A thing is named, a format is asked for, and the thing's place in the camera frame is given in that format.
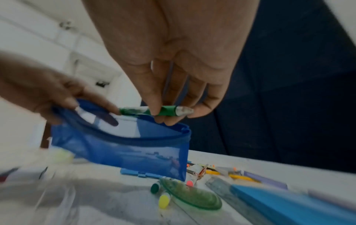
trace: blue mesh pouch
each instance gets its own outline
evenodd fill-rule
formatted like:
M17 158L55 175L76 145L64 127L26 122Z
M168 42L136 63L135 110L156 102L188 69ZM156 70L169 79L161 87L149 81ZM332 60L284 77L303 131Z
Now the blue mesh pouch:
M79 111L59 106L53 112L64 121L52 126L52 145L67 149L93 163L185 180L191 131L185 124L165 126L147 115L112 116L79 99L90 122Z

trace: fingernail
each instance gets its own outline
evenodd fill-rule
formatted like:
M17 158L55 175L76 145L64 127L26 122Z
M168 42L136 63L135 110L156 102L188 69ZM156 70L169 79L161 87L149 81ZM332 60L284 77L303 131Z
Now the fingernail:
M79 106L79 103L75 100L75 98L68 97L64 100L64 103L69 107L69 108L77 108Z

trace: white table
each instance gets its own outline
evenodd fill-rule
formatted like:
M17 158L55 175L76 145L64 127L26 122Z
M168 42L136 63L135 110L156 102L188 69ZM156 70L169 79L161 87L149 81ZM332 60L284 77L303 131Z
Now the white table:
M121 175L119 168L92 163L52 165L53 158L48 151L38 149L3 150L0 156L1 167L48 165L49 171L56 172L54 179L65 178L73 182L80 197L78 224L250 224L225 202L222 209L215 212L172 202L167 209L159 209L159 196L149 191L156 180ZM356 176L352 174L192 150L188 159L236 167L288 185L311 188L356 202ZM209 190L204 184L208 179L209 175L205 175L196 187Z

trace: hand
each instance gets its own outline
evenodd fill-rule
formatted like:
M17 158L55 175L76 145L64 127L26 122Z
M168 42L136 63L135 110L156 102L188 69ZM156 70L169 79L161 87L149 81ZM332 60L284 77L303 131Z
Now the hand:
M189 118L210 113L224 97L252 26L259 0L82 0L110 55L131 79L152 114L181 105ZM162 99L169 72L168 89ZM206 99L197 104L205 88ZM173 125L182 117L156 117Z
M28 58L0 52L0 96L39 113L52 124L61 120L51 111L53 104L75 109L83 98L119 114L119 109L89 86Z

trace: yellow marker cap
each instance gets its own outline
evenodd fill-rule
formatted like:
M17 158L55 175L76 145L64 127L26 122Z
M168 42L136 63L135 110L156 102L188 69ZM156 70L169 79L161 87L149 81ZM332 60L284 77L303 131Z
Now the yellow marker cap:
M170 194L168 193L163 193L160 198L159 198L159 201L158 201L158 206L161 208L161 209L165 209L167 208L167 206L169 205L169 202L171 201L171 196Z

